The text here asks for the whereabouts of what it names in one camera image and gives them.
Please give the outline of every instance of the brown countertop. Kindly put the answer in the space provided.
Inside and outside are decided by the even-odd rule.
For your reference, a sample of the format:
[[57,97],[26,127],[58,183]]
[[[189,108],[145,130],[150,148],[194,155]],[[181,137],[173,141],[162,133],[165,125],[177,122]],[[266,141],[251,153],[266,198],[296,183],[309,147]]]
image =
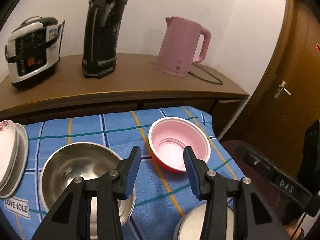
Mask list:
[[[0,117],[65,106],[156,98],[232,98],[248,94],[233,81],[206,67],[223,85],[201,81],[191,75],[173,77],[154,67],[156,56],[117,54],[116,70],[102,78],[84,78],[82,55],[62,57],[57,72],[38,86],[18,91],[7,76],[0,83]],[[192,71],[214,80],[196,67]]]

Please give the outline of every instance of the pink bowl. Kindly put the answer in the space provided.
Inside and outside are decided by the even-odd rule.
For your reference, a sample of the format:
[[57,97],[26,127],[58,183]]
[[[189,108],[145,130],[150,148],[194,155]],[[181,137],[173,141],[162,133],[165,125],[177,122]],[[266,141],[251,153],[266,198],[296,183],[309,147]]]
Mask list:
[[149,144],[155,160],[164,168],[186,171],[183,149],[191,146],[198,159],[208,162],[211,154],[206,135],[193,123],[179,117],[164,117],[149,130]]

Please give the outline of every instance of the door handle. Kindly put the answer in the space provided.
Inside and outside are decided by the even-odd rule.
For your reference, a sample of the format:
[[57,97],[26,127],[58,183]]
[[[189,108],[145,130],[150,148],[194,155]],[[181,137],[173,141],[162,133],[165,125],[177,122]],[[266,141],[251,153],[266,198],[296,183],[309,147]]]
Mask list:
[[286,85],[286,82],[282,81],[281,85],[279,85],[274,98],[278,99],[280,93],[282,92],[282,90],[284,90],[288,95],[292,95],[284,86]]

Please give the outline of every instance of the rice cooker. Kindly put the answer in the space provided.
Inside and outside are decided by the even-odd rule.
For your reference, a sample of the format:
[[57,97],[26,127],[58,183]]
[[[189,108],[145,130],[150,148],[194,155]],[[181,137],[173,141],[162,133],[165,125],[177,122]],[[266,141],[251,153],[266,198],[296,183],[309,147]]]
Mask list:
[[10,34],[5,58],[14,87],[32,87],[55,72],[64,24],[59,25],[54,17],[31,17]]

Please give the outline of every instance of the kettle handle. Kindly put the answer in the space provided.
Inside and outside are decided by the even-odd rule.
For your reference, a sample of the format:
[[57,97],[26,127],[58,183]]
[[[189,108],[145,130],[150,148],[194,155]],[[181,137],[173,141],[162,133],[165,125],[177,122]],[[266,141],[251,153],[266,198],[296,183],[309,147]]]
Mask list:
[[194,58],[192,60],[192,63],[202,62],[204,60],[205,56],[207,55],[207,51],[208,51],[208,47],[209,47],[210,39],[211,39],[211,33],[208,29],[202,28],[201,34],[204,36],[204,40],[203,40],[202,48],[200,51],[200,55],[199,55],[199,57]]

